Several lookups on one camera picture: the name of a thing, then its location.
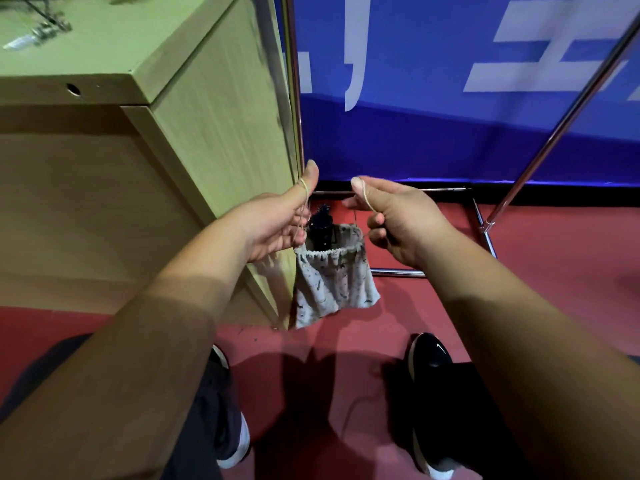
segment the pant leg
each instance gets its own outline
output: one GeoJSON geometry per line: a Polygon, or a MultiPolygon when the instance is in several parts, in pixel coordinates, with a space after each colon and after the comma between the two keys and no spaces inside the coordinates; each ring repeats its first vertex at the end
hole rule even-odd
{"type": "MultiPolygon", "coordinates": [[[[90,336],[62,340],[30,364],[0,406],[0,424],[90,336]]],[[[230,373],[210,360],[162,479],[221,480],[216,460],[234,453],[240,431],[230,373]]]]}
{"type": "Polygon", "coordinates": [[[535,475],[472,363],[430,367],[416,384],[416,434],[427,462],[450,458],[492,479],[535,475]]]}

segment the metal frame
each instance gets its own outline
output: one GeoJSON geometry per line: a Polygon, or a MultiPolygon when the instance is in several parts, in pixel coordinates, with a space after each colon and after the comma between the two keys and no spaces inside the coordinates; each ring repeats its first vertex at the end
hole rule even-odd
{"type": "MultiPolygon", "coordinates": [[[[291,111],[294,121],[294,135],[296,138],[296,154],[298,157],[299,175],[305,168],[305,156],[302,140],[302,119],[300,114],[300,73],[298,71],[298,49],[296,44],[296,23],[294,19],[294,7],[293,0],[282,0],[282,13],[284,19],[284,33],[285,33],[285,54],[287,60],[287,80],[289,83],[289,99],[291,102],[291,111]]],[[[513,201],[517,193],[523,188],[524,184],[531,178],[533,173],[538,169],[541,163],[547,158],[548,154],[553,150],[560,138],[569,130],[571,124],[578,117],[581,110],[596,94],[599,88],[606,82],[621,62],[622,56],[626,53],[631,42],[636,38],[636,35],[640,31],[640,14],[638,14],[635,20],[629,25],[624,35],[620,38],[616,46],[612,49],[609,56],[600,65],[598,70],[588,81],[587,85],[580,92],[574,103],[569,110],[560,119],[556,127],[551,131],[547,141],[542,145],[540,150],[534,156],[533,160],[524,169],[522,174],[515,181],[514,185],[510,188],[507,195],[502,199],[500,204],[493,209],[489,217],[485,220],[477,206],[476,200],[473,196],[470,197],[470,203],[478,221],[478,231],[480,238],[485,249],[492,254],[495,258],[495,250],[493,243],[489,237],[489,230],[495,224],[496,218],[498,218],[505,208],[513,201]]],[[[471,192],[471,189],[466,187],[454,187],[448,189],[420,189],[424,192],[471,192]]],[[[316,191],[314,195],[350,195],[352,191],[316,191]]],[[[425,278],[425,275],[421,271],[414,269],[387,269],[387,268],[372,268],[371,272],[374,276],[392,276],[403,278],[425,278]]]]}

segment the drawstring bag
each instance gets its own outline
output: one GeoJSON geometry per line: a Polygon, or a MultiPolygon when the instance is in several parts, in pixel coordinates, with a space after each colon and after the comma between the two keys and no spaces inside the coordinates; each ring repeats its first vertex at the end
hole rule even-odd
{"type": "Polygon", "coordinates": [[[362,231],[356,224],[333,225],[335,244],[314,251],[310,239],[295,250],[296,328],[311,325],[343,308],[368,308],[380,294],[367,261],[362,231]]]}

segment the wooden desk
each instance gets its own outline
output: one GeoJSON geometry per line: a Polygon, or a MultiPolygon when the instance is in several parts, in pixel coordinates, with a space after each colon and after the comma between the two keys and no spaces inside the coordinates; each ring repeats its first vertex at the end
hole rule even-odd
{"type": "MultiPolygon", "coordinates": [[[[0,45],[37,20],[4,3],[0,45]]],[[[215,217],[296,181],[275,10],[52,3],[73,31],[0,50],[0,306],[114,313],[215,217]]],[[[295,266],[247,266],[228,319],[281,324],[295,266]]]]}

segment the person's right arm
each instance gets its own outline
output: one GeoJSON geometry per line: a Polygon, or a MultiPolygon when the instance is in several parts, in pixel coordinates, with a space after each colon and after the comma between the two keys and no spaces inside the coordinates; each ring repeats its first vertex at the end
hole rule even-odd
{"type": "MultiPolygon", "coordinates": [[[[640,367],[457,231],[423,192],[363,180],[377,211],[370,239],[423,270],[537,473],[640,479],[640,367]]],[[[368,210],[361,182],[352,185],[345,205],[368,210]]]]}

